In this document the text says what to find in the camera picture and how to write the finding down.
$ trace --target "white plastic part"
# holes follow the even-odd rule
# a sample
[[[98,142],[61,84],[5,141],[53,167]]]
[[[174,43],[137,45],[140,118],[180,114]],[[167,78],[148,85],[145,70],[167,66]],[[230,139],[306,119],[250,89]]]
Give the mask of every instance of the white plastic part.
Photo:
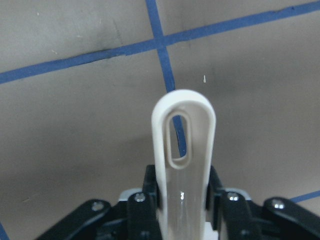
[[[169,123],[183,116],[186,155],[172,157]],[[158,220],[164,240],[203,240],[205,206],[216,129],[210,102],[192,90],[162,97],[152,113],[156,180],[160,190]]]

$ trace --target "black metal bracket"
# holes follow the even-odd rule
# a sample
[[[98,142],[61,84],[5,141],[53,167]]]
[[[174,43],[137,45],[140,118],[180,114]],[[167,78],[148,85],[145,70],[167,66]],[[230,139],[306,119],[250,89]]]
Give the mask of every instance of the black metal bracket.
[[[37,240],[161,240],[160,192],[154,165],[146,167],[142,192],[111,206],[85,202]],[[211,167],[206,210],[220,240],[320,240],[320,218],[292,201],[273,197],[259,206],[242,190],[224,188]]]

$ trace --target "gray floor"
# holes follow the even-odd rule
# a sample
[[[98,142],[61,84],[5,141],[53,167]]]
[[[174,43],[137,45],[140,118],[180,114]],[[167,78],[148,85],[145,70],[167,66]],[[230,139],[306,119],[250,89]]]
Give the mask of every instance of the gray floor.
[[[157,5],[168,35],[308,2]],[[5,0],[0,21],[1,73],[153,38],[144,0]],[[176,88],[216,111],[222,182],[259,204],[320,190],[319,22],[315,11],[167,48]],[[165,93],[156,50],[1,84],[0,222],[10,239],[34,239],[88,199],[114,204],[140,187]],[[300,204],[320,215],[319,197]]]

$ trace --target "white plastic handle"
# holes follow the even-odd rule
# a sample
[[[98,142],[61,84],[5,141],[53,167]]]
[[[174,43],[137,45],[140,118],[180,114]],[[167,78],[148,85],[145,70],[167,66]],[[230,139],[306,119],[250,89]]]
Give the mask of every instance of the white plastic handle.
[[[173,158],[169,123],[186,120],[186,155]],[[156,180],[160,190],[158,220],[164,240],[202,240],[216,115],[210,102],[192,90],[162,97],[152,113]]]

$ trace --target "concrete floor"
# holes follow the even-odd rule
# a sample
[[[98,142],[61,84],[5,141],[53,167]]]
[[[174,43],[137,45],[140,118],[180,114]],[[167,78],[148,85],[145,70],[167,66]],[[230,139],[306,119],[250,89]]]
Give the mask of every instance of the concrete floor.
[[[166,36],[310,2],[156,3]],[[215,109],[212,163],[222,182],[258,204],[320,190],[319,21],[312,11],[167,47],[176,88],[204,94]],[[115,204],[141,186],[166,78],[154,48],[4,80],[151,40],[144,0],[5,0],[0,22],[0,222],[11,240],[31,240],[88,199]],[[319,197],[300,204],[320,215]]]

